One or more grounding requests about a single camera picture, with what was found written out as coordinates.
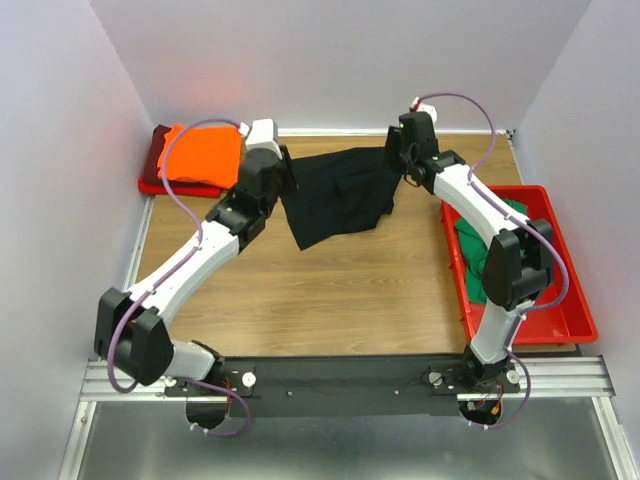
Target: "orange shirt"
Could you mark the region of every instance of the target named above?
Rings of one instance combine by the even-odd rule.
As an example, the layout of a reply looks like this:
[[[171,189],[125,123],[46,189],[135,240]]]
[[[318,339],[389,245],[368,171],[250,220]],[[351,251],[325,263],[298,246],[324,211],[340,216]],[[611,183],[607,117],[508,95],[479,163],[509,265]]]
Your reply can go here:
[[[184,130],[174,125],[165,134],[158,168],[171,142]],[[201,182],[222,188],[231,188],[238,180],[238,167],[242,155],[242,135],[232,126],[204,127],[189,131],[171,152],[167,162],[167,178],[178,182]]]

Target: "red box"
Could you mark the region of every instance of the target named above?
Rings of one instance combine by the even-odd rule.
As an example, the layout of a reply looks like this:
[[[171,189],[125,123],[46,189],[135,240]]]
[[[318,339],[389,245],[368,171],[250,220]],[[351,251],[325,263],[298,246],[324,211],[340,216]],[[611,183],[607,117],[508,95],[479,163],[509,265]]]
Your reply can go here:
[[[544,218],[553,227],[553,244],[558,253],[567,264],[569,270],[569,292],[564,301],[555,308],[533,312],[527,315],[527,320],[520,327],[520,331],[514,341],[517,345],[531,344],[558,344],[588,343],[598,339],[598,329],[589,310],[589,305],[582,292],[578,275],[571,261],[569,249],[564,241],[558,220],[553,213],[551,202],[545,189],[539,185],[518,185],[489,187],[500,198],[508,198],[527,206],[529,218],[536,220]],[[462,311],[462,321],[465,325],[467,337],[473,338],[478,331],[484,305],[469,302],[465,285],[466,264],[455,223],[460,218],[458,212],[449,204],[442,202],[442,223],[444,223],[449,253],[451,255],[451,268],[458,290],[458,300]],[[562,286],[560,267],[554,266],[553,283],[545,290],[536,305],[549,303],[557,297]]]

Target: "gray floor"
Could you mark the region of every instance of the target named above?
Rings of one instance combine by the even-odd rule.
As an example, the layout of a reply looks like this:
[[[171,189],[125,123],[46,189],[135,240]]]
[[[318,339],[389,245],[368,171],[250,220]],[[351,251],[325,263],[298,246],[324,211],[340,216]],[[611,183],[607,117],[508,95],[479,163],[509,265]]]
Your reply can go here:
[[[506,413],[517,406],[507,402]],[[591,399],[532,399],[489,432],[458,418],[255,419],[236,438],[190,432],[179,403],[101,403],[82,479],[614,479]]]

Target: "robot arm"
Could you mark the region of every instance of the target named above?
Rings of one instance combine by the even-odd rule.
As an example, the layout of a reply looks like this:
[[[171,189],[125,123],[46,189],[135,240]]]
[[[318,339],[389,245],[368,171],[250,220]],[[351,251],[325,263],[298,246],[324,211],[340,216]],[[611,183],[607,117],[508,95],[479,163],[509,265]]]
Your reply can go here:
[[[513,222],[528,223],[551,241],[546,220],[530,221],[491,192],[471,174],[453,151],[440,152],[433,121],[425,111],[400,116],[399,127],[389,127],[387,163],[415,186],[449,203],[478,232],[488,248],[482,275],[487,304],[478,332],[463,358],[464,383],[474,386],[495,378],[506,368],[507,351],[523,321],[522,312],[553,281],[553,258],[540,243]],[[500,213],[491,198],[507,215]]]
[[[277,139],[273,120],[254,122],[245,139],[247,153],[238,182],[202,222],[202,240],[194,234],[147,278],[126,292],[111,288],[100,298],[94,341],[98,355],[107,358],[116,325],[133,302],[146,296],[119,338],[115,365],[143,385],[163,375],[219,383],[222,357],[195,341],[171,340],[168,328],[204,280],[264,230],[278,197],[296,188],[289,153]],[[194,247],[189,261],[171,274]],[[154,287],[167,275],[169,278]]]

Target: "wooden surface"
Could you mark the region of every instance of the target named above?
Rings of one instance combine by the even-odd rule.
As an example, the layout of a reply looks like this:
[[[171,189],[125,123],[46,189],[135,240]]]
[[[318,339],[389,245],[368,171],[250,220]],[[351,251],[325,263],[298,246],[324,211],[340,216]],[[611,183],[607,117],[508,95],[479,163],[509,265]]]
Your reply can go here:
[[[384,137],[291,137],[302,157]],[[487,136],[441,136],[473,163]],[[488,185],[519,184],[504,136],[477,172]],[[215,201],[183,197],[202,218]],[[223,355],[314,355],[459,352],[466,343],[440,201],[405,182],[395,209],[375,230],[338,235],[300,252],[278,204],[267,228],[240,256],[214,273],[171,325],[178,340],[197,339]],[[166,196],[156,197],[139,279],[192,235],[191,220]]]

